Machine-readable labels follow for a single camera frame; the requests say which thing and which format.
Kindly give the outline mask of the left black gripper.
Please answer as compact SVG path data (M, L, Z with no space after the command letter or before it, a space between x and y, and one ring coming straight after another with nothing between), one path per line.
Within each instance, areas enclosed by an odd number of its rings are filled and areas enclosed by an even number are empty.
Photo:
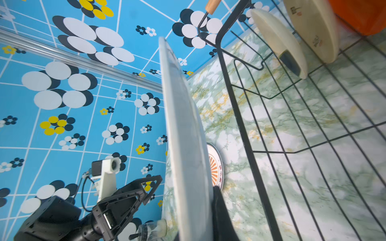
M81 228L82 241L113 241L133 219L141 203L146 205L162 182L162 176L146 176L118 189L99 201L85 218Z

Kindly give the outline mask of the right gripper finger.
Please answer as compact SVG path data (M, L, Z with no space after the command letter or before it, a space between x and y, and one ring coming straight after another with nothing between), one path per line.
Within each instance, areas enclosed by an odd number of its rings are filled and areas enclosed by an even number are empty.
M218 186L213 187L213 236L214 241L239 241L234 230L221 189Z

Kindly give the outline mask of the orange sunburst plate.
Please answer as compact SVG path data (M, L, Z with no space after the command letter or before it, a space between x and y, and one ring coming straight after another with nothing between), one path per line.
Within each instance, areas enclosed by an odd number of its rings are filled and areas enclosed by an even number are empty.
M213 186L218 186L222 190L224 185L224 170L220 153L211 143L207 143L207 148L211 167L212 184Z

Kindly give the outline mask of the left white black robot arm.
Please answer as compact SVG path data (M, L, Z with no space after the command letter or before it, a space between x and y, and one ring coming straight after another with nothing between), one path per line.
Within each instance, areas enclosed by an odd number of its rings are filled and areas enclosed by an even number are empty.
M99 201L83 219L80 208L53 196L24 221L14 240L113 241L161 182L160 175L136 179Z

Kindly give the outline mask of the green red rim plate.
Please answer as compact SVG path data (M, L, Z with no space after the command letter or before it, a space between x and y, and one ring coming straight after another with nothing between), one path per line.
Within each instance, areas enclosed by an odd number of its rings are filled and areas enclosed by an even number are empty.
M213 187L205 135L180 64L159 38L171 173L181 241L213 240Z

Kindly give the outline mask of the black wire dish rack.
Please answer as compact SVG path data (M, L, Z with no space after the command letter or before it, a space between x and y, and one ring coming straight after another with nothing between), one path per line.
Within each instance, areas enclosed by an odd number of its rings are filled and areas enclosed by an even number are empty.
M238 124L236 140L263 200L246 185L232 212L242 241L383 241L386 238L386 32L362 35L343 21L334 63L306 53L305 79L290 72L259 30L220 59Z

